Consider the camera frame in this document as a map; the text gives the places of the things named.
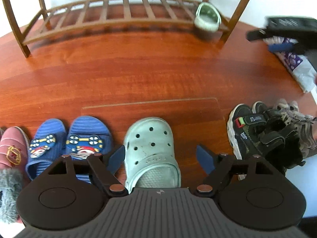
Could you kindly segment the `blue slide slipper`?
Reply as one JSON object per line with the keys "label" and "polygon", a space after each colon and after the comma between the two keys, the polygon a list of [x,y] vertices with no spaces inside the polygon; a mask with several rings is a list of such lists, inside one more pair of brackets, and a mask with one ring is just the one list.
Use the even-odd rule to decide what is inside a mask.
{"label": "blue slide slipper", "polygon": [[72,122],[66,138],[65,153],[74,161],[85,160],[91,154],[107,154],[112,149],[112,135],[102,121],[84,115]]}
{"label": "blue slide slipper", "polygon": [[30,180],[34,180],[61,156],[66,136],[65,126],[59,119],[48,119],[39,126],[30,143],[25,166]]}

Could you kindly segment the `mint green clog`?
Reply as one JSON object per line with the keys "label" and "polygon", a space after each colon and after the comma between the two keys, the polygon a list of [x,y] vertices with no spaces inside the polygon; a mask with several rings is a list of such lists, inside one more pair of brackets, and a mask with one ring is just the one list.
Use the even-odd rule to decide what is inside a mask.
{"label": "mint green clog", "polygon": [[202,2],[198,5],[194,19],[195,27],[203,31],[216,32],[221,23],[221,15],[211,3]]}
{"label": "mint green clog", "polygon": [[125,187],[178,188],[181,172],[174,153],[173,132],[162,118],[148,117],[130,126],[124,137]]}

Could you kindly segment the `white purple plastic bag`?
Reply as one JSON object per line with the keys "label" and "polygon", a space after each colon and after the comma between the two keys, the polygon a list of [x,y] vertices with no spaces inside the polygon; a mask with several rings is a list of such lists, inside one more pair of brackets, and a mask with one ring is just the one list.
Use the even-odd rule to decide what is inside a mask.
{"label": "white purple plastic bag", "polygon": [[[267,45],[292,43],[297,44],[295,39],[274,36],[263,40]],[[304,93],[311,92],[315,87],[316,70],[304,55],[298,55],[294,52],[273,53],[297,81]]]}

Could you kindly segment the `brown wooden shoe rack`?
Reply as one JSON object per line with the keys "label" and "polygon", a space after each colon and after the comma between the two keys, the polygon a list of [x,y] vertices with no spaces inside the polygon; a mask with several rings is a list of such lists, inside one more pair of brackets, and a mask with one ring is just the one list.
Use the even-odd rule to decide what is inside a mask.
{"label": "brown wooden shoe rack", "polygon": [[39,0],[40,9],[21,29],[11,1],[2,0],[12,33],[28,58],[29,44],[74,31],[96,28],[139,26],[193,27],[209,0],[79,0],[48,9]]}

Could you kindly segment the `pink fur slipper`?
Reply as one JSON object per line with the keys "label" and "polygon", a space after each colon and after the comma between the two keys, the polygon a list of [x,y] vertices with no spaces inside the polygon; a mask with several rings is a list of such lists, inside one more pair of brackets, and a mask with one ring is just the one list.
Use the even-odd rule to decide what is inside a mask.
{"label": "pink fur slipper", "polygon": [[25,172],[29,144],[29,138],[17,126],[1,135],[1,222],[6,224],[19,220],[17,199],[29,182]]}

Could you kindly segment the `black sport sandal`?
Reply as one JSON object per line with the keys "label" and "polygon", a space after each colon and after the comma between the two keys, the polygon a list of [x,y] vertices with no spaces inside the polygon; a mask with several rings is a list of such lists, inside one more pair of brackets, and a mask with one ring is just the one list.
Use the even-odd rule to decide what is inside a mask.
{"label": "black sport sandal", "polygon": [[265,126],[259,133],[264,158],[282,174],[298,165],[303,166],[300,138],[294,125],[286,124],[278,110],[261,101],[253,104],[252,111],[265,118]]}
{"label": "black sport sandal", "polygon": [[237,105],[227,121],[229,143],[238,160],[246,160],[255,155],[264,157],[264,145],[260,142],[259,133],[265,126],[265,118],[253,113],[252,107],[246,104]]}

